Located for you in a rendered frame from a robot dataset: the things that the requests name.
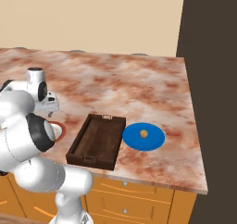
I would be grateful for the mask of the orange drawer front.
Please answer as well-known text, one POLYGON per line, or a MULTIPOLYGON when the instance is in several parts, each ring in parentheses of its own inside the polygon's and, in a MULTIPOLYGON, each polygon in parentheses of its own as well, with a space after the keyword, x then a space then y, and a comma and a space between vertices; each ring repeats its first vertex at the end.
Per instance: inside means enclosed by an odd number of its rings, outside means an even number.
POLYGON ((90 215, 129 221, 131 224, 168 224, 170 203, 92 191, 86 195, 90 215))
POLYGON ((93 189, 97 191, 119 193, 165 203, 170 203, 174 194, 173 190, 167 188, 132 182, 128 182, 128 185, 125 186, 123 185, 122 180, 111 180, 99 177, 94 177, 93 189))

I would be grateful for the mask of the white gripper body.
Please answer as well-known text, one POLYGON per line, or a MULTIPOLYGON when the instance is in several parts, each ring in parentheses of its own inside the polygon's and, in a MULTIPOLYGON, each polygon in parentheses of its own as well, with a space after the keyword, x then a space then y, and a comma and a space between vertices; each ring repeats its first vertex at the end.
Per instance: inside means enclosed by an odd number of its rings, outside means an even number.
POLYGON ((55 112, 59 110, 59 104, 57 100, 54 100, 54 101, 46 100, 42 102, 36 102, 35 109, 46 111, 46 112, 55 112))

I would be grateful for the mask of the red plate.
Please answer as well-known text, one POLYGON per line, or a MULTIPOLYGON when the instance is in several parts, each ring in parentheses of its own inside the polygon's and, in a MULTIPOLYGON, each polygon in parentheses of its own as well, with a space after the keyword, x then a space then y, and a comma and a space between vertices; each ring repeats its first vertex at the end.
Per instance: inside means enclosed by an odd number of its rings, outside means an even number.
POLYGON ((56 121, 50 121, 50 124, 54 130, 56 141, 60 141, 64 138, 66 134, 66 128, 63 124, 56 122, 56 121))

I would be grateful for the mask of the blue plate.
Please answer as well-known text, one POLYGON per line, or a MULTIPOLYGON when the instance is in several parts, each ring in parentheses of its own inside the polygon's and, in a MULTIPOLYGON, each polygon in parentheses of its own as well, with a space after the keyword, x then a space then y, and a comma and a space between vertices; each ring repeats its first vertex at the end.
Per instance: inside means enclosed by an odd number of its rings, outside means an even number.
POLYGON ((165 133, 154 124, 138 122, 125 128, 122 139, 130 148, 148 152, 156 150, 164 143, 165 133), (148 131, 146 138, 140 136, 141 130, 148 131))

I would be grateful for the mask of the dark wooden tray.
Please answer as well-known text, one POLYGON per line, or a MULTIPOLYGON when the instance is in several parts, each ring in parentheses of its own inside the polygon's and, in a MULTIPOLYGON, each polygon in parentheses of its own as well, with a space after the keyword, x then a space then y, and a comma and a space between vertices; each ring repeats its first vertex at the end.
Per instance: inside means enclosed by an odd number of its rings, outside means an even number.
POLYGON ((66 159, 70 165, 114 170, 126 119, 89 114, 66 159))

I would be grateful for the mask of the orange cupboard side panel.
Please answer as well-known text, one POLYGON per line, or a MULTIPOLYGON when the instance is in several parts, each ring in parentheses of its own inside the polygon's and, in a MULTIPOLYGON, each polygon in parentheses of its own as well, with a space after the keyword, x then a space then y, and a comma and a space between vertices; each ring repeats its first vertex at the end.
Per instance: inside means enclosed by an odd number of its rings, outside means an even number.
POLYGON ((176 191, 173 196, 168 224, 189 224, 196 193, 176 191))

